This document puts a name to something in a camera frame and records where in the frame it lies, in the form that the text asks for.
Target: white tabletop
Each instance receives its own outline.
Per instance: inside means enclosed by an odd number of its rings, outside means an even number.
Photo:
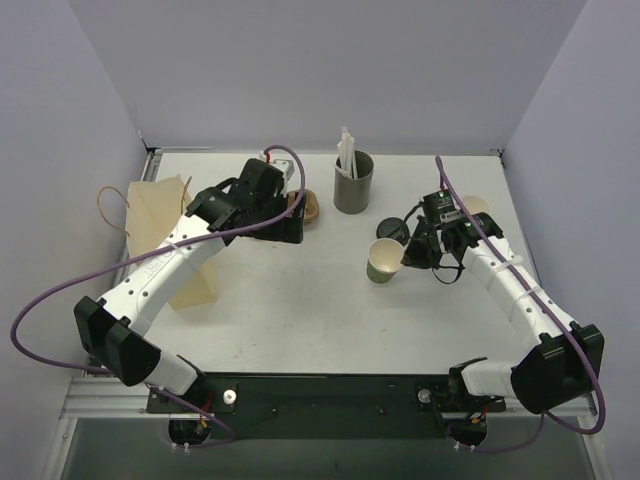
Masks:
[[[193,196],[238,176],[250,156],[165,153],[156,179],[193,176]],[[275,158],[280,157],[287,158],[284,153]],[[305,229],[304,242],[236,239],[215,257],[218,301],[178,312],[165,306],[149,341],[205,371],[428,374],[446,373],[479,356],[522,359],[524,349],[509,322],[470,274],[451,286],[438,283],[430,271],[410,268],[384,286],[367,279],[367,250],[378,223],[403,217],[437,190],[433,157],[373,156],[371,203],[359,215],[333,206],[335,154],[301,157],[307,188],[321,209]],[[489,203],[531,271],[499,159],[443,161],[460,195]],[[298,186],[297,177],[290,186]]]

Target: gray cup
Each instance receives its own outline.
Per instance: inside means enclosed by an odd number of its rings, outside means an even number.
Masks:
[[[333,187],[333,204],[342,213],[355,214],[366,210],[369,206],[369,193],[371,192],[371,179],[373,178],[373,160],[369,155],[356,150],[356,168],[358,179],[348,178],[337,170],[335,171],[335,184]]]

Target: black cap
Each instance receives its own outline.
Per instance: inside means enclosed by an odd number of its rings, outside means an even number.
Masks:
[[[385,218],[376,229],[377,238],[391,238],[402,245],[406,245],[409,242],[410,236],[409,226],[401,218],[397,217]]]

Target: white knob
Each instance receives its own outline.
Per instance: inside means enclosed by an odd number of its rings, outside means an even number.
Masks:
[[[236,392],[234,392],[233,390],[227,390],[226,392],[224,392],[222,399],[227,405],[233,405],[234,403],[236,403]]]

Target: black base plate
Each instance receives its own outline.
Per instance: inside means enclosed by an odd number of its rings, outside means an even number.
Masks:
[[[440,413],[467,414],[482,408],[461,405],[450,394],[448,375],[295,375],[208,373],[207,389],[214,393],[211,411],[238,438],[254,439],[375,439],[442,438]],[[233,406],[222,393],[233,388]],[[429,390],[421,403],[418,392]],[[504,411],[503,401],[490,411]],[[149,413],[184,413],[184,408],[149,396]],[[214,428],[211,438],[226,438]]]

